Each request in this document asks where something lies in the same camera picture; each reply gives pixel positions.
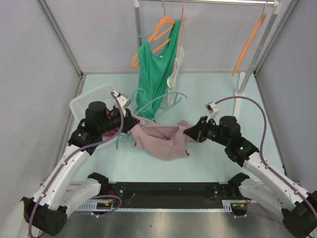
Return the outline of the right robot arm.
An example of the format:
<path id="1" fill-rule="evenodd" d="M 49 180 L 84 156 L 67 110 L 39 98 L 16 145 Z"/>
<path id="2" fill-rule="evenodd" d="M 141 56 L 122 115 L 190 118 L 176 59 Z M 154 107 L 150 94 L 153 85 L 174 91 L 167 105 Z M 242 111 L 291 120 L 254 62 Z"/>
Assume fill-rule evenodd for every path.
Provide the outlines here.
<path id="1" fill-rule="evenodd" d="M 278 216 L 285 228 L 296 238 L 307 238 L 317 228 L 317 193 L 309 192 L 285 174 L 276 171 L 261 151 L 241 134 L 240 124 L 233 116 L 223 116 L 219 123 L 207 116 L 184 130 L 196 142 L 207 139 L 225 147 L 228 158 L 262 181 L 257 184 L 239 173 L 231 180 L 229 195 L 256 201 Z"/>

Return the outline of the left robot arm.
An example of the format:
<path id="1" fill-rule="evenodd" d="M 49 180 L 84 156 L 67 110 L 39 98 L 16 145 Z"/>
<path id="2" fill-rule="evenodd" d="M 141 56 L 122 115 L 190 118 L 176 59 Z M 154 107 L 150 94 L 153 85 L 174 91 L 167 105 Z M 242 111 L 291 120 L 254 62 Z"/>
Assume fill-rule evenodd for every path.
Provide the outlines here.
<path id="1" fill-rule="evenodd" d="M 103 140 L 104 134 L 113 131 L 115 134 L 109 137 L 112 140 L 121 132 L 127 133 L 139 122 L 129 109 L 124 109 L 119 103 L 111 110 L 101 101 L 88 105 L 85 117 L 72 133 L 61 160 L 48 179 L 31 198 L 21 199 L 29 237 L 33 236 L 33 228 L 56 236 L 70 215 L 89 199 L 119 199 L 110 194 L 108 178 L 98 173 L 90 174 L 72 192 L 67 193 L 66 190 L 82 165 L 100 145 L 108 142 Z"/>

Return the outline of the teal plastic hanger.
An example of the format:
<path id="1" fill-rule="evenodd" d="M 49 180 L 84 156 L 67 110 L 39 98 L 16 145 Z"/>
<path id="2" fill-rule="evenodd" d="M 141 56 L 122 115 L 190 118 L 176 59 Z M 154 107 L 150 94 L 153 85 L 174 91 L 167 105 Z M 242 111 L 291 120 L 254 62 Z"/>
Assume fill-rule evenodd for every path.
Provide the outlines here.
<path id="1" fill-rule="evenodd" d="M 146 127 L 147 125 L 149 125 L 151 122 L 154 122 L 154 121 L 156 120 L 156 118 L 162 116 L 162 115 L 165 114 L 168 110 L 170 110 L 171 108 L 173 108 L 174 106 L 176 106 L 178 103 L 180 103 L 180 101 L 182 100 L 182 97 L 183 97 L 183 96 L 184 96 L 186 99 L 188 98 L 185 94 L 183 94 L 183 93 L 181 93 L 181 92 L 178 92 L 178 91 L 176 91 L 176 92 L 168 92 L 168 93 L 165 93 L 165 94 L 163 94 L 163 95 L 161 95 L 161 96 L 158 96 L 158 97 L 154 98 L 153 100 L 151 100 L 151 101 L 149 101 L 148 103 L 145 104 L 144 98 L 145 98 L 145 96 L 146 96 L 146 91 L 145 91 L 144 89 L 142 89 L 142 88 L 137 88 L 137 89 L 132 93 L 132 95 L 131 95 L 132 100 L 133 100 L 133 101 L 136 101 L 136 96 L 137 96 L 137 94 L 138 94 L 139 91 L 144 92 L 144 96 L 143 96 L 143 99 L 142 99 L 144 105 L 143 105 L 140 109 L 134 111 L 136 114 L 138 114 L 139 112 L 143 112 L 145 109 L 147 109 L 149 106 L 151 106 L 151 105 L 153 104 L 153 102 L 159 100 L 160 98 L 164 98 L 165 96 L 169 96 L 169 95 L 175 95 L 174 101 L 173 101 L 173 103 L 172 103 L 170 106 L 168 106 L 167 108 L 165 108 L 165 109 L 164 109 L 163 111 L 161 111 L 158 115 L 155 115 L 151 120 L 149 120 L 147 123 L 145 123 L 143 126 L 141 126 L 141 128 L 144 128 L 144 127 Z M 115 141 L 115 147 L 116 147 L 116 149 L 117 149 L 117 150 L 119 149 L 120 140 L 121 140 L 122 138 L 123 138 L 123 141 L 122 141 L 122 142 L 125 142 L 125 141 L 129 140 L 131 137 L 132 137 L 132 134 L 131 134 L 131 133 L 130 133 L 130 134 L 127 134 L 127 135 L 123 135 L 123 133 L 121 132 L 121 133 L 117 136 L 116 141 Z"/>

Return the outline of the pink tank top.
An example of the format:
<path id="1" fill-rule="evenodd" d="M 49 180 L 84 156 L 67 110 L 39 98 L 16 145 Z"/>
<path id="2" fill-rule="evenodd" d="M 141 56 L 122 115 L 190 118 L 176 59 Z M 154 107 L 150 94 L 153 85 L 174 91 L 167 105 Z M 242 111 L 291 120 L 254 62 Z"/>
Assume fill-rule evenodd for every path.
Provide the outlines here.
<path id="1" fill-rule="evenodd" d="M 194 143 L 195 140 L 184 134 L 184 130 L 192 127 L 187 121 L 182 120 L 175 125 L 162 125 L 139 116 L 136 119 L 140 122 L 130 132 L 137 148 L 165 161 L 190 155 L 186 144 Z"/>

